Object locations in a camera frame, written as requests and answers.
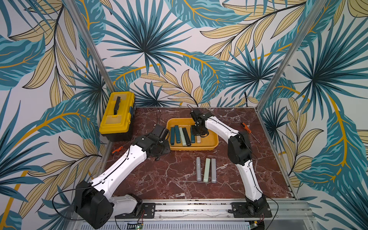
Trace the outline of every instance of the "mounting plate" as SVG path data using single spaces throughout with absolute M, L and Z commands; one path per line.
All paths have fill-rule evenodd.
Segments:
M 134 216 L 131 213 L 124 213 L 124 214 L 115 216 L 115 218 L 116 219 L 133 219 L 133 218 L 141 217 L 142 211 L 144 211 L 144 215 L 143 215 L 144 219 L 153 219 L 155 217 L 155 207 L 156 207 L 155 203 L 143 203 L 142 209 L 139 212 L 138 216 Z
M 239 210 L 245 210 L 245 207 L 248 205 L 247 202 L 234 202 L 231 203 L 231 213 L 234 214 L 234 218 L 263 218 L 264 214 L 265 218 L 272 217 L 270 206 L 267 204 L 263 206 L 254 216 L 249 215 L 247 212 L 240 211 Z

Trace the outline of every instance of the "orange screwdriver handle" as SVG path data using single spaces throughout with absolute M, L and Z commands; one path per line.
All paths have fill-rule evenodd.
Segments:
M 243 122 L 240 124 L 248 133 L 252 133 L 252 131 L 249 129 L 249 127 Z

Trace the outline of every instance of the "table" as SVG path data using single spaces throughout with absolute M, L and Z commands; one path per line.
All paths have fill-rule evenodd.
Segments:
M 166 126 L 169 119 L 190 117 L 188 108 L 160 107 L 159 124 Z M 259 122 L 254 108 L 201 108 L 211 112 L 228 126 L 241 130 L 240 121 L 250 125 L 250 129 L 260 144 L 250 136 L 253 153 L 258 157 L 253 162 L 260 188 L 271 198 L 291 197 L 270 144 Z M 156 123 L 157 108 L 137 108 L 133 122 L 133 138 L 152 131 Z M 127 142 L 114 142 L 112 151 Z M 124 147 L 118 154 L 110 155 L 105 169 L 109 168 L 128 149 Z M 216 158 L 217 183 L 197 182 L 195 161 L 201 158 L 202 173 L 206 158 Z M 243 182 L 236 166 L 227 157 L 227 144 L 219 137 L 219 145 L 212 151 L 171 151 L 157 162 L 148 158 L 137 166 L 119 185 L 114 196 L 133 193 L 141 199 L 204 199 L 204 198 L 244 198 Z

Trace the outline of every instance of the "vent grille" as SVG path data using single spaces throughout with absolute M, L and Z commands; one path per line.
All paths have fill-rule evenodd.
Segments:
M 121 230 L 127 229 L 127 223 L 118 221 Z M 107 222 L 99 228 L 101 230 L 119 230 L 115 222 Z M 248 222 L 236 221 L 145 221 L 143 230 L 249 230 Z M 82 223 L 80 230 L 94 230 L 86 222 Z

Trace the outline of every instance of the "toolbox handle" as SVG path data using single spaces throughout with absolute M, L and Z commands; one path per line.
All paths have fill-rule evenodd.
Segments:
M 120 97 L 117 97 L 116 102 L 115 102 L 115 107 L 114 107 L 114 115 L 117 114 L 117 111 L 119 109 L 119 104 L 120 104 Z

